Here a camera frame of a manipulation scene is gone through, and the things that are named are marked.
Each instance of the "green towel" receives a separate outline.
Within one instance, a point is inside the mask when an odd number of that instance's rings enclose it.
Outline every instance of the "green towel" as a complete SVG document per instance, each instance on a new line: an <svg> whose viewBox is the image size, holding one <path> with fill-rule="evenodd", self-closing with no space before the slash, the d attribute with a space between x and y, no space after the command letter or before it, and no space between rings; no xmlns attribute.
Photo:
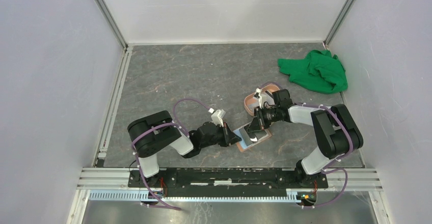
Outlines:
<svg viewBox="0 0 432 224"><path fill-rule="evenodd" d="M348 88L345 69L328 50L312 50L303 60L278 59L278 66L290 82L315 92L331 94Z"/></svg>

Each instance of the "white plastic piece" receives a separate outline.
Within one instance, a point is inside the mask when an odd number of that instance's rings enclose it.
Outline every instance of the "white plastic piece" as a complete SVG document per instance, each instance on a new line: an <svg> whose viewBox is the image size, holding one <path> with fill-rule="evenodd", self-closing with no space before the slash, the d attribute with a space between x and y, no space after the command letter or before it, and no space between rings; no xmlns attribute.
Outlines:
<svg viewBox="0 0 432 224"><path fill-rule="evenodd" d="M265 102L267 102L269 105L275 104L275 101L273 100L273 98L271 98L270 96L267 96L267 95L265 97L266 97L266 99L262 100L263 101L262 106L264 106ZM259 102L258 102L258 98L256 98L256 97L252 97L251 99L252 99L253 103L248 104L248 109L250 111L254 111L254 108L259 107Z"/></svg>
<svg viewBox="0 0 432 224"><path fill-rule="evenodd" d="M289 119L293 123L302 123L309 126L313 126L311 112L323 110L322 108L309 108L300 105L291 106L288 109Z"/></svg>
<svg viewBox="0 0 432 224"><path fill-rule="evenodd" d="M267 95L262 94L262 89L257 88L255 91L255 95L258 94L258 104L260 108L264 107L264 102L267 101Z"/></svg>
<svg viewBox="0 0 432 224"><path fill-rule="evenodd" d="M180 130L179 132L181 137L172 142L170 146L173 147L180 155L185 155L194 149L194 145L192 144L191 140L189 140L189 138L187 138L187 136L185 136Z"/></svg>
<svg viewBox="0 0 432 224"><path fill-rule="evenodd" d="M302 160L302 166L307 175L312 175L321 171L321 169L332 161L325 157L319 147L316 147L312 153Z"/></svg>
<svg viewBox="0 0 432 224"><path fill-rule="evenodd" d="M211 120L215 125L224 126L223 118L225 116L225 110L218 109L211 115Z"/></svg>
<svg viewBox="0 0 432 224"><path fill-rule="evenodd" d="M153 154L149 157L138 158L142 167L144 177L148 178L156 175L159 172L159 165L157 164L157 154Z"/></svg>

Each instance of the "black mounting plate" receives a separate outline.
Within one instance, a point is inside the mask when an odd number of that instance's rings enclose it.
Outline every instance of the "black mounting plate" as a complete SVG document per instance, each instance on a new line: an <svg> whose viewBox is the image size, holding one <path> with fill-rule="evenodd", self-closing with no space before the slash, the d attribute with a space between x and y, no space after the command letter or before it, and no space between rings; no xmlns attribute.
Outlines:
<svg viewBox="0 0 432 224"><path fill-rule="evenodd" d="M170 197L285 197L287 188L313 189L315 180L318 188L329 187L324 174L299 184L294 170L283 168L166 168L147 182L160 187L161 178ZM138 170L130 172L128 187L145 188Z"/></svg>

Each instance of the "white enclosure wall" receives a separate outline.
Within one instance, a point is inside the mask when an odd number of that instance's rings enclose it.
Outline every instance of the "white enclosure wall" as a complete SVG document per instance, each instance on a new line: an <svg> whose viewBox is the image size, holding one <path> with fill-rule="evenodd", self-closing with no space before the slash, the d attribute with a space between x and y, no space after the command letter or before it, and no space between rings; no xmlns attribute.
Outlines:
<svg viewBox="0 0 432 224"><path fill-rule="evenodd" d="M105 0L129 43L322 41L345 0Z"/></svg>
<svg viewBox="0 0 432 224"><path fill-rule="evenodd" d="M65 223L122 48L94 0L0 0L1 223Z"/></svg>
<svg viewBox="0 0 432 224"><path fill-rule="evenodd" d="M330 45L396 223L430 223L432 0L356 0Z"/></svg>

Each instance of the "marble-patterned floor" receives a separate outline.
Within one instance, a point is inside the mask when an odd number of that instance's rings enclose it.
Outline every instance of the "marble-patterned floor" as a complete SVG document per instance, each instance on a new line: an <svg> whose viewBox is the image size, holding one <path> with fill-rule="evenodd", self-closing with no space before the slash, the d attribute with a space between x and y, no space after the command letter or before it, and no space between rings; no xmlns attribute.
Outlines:
<svg viewBox="0 0 432 224"><path fill-rule="evenodd" d="M287 88L295 102L342 103L340 94L308 91L279 73L278 58L302 59L309 51L322 48L321 43L135 46L104 166L129 166L134 161L129 123L161 110L171 113L181 98L198 98L215 109L224 109L224 120L232 130L251 121L243 100L268 81ZM188 130L210 120L208 112L194 102L179 104L177 111ZM295 167L317 146L310 126L277 122L270 131L270 139L245 152L237 146L212 146L194 158L183 159L167 147L158 153L158 163L160 167ZM344 159L340 166L362 167L359 153Z"/></svg>

